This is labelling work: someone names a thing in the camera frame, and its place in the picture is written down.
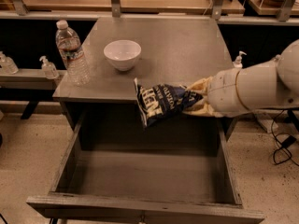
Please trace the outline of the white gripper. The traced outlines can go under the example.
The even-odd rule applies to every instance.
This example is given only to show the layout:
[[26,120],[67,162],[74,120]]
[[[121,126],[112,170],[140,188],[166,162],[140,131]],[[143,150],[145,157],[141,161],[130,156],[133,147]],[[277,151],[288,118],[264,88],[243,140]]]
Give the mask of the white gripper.
[[196,117],[236,117],[248,112],[237,92],[237,68],[220,71],[214,77],[205,77],[187,87],[187,91],[207,94],[208,103],[195,104],[183,113]]

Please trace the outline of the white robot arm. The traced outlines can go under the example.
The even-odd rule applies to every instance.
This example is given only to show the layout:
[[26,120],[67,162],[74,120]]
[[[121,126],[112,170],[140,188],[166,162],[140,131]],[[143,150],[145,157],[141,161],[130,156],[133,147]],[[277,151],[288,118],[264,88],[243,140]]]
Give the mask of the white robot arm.
[[233,118],[259,109],[299,107],[299,40],[265,63],[222,70],[188,87],[203,99],[188,115]]

